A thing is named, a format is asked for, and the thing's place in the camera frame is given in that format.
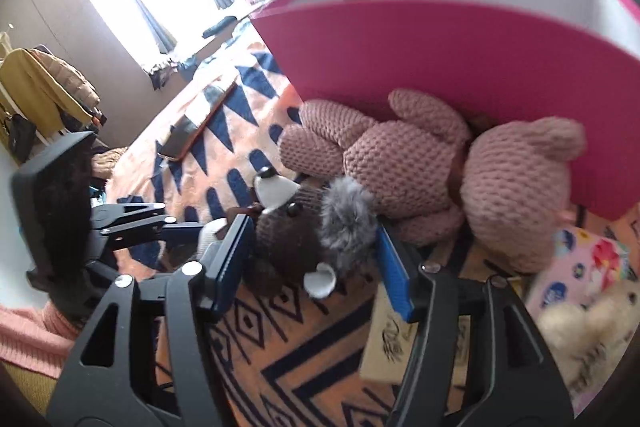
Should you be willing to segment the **pink sleeve left forearm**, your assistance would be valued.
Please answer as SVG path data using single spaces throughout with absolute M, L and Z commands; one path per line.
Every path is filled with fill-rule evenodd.
M 53 379 L 79 333 L 51 301 L 42 309 L 0 308 L 1 360 Z

